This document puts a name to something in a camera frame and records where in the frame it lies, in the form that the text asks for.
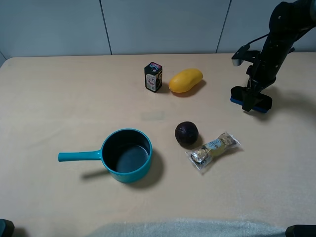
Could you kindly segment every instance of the tabletop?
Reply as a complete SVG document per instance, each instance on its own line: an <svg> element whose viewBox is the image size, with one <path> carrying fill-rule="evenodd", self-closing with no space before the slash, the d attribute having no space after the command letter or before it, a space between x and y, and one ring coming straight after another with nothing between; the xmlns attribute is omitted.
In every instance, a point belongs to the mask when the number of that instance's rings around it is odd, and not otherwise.
<svg viewBox="0 0 316 237"><path fill-rule="evenodd" d="M291 53L267 114L245 113L230 90L249 64L231 54L11 58L0 68L0 215L29 236L84 236L107 223L175 218L242 220L286 228L315 224L316 53ZM144 67L163 66L145 88ZM198 68L203 81L173 94L167 83ZM227 131L242 151L201 175L174 130L196 124L207 143ZM121 128L150 138L152 167L124 184L100 161L58 162L59 152L100 149Z"/></svg>

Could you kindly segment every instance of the wrapped candy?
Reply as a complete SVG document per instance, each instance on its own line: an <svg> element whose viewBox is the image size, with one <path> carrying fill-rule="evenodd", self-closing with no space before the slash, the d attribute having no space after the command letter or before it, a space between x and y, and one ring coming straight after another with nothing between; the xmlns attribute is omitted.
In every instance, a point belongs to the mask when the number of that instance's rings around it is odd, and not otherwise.
<svg viewBox="0 0 316 237"><path fill-rule="evenodd" d="M186 155L195 167L202 171L214 158L239 146L239 141L225 132L216 140L186 152Z"/></svg>

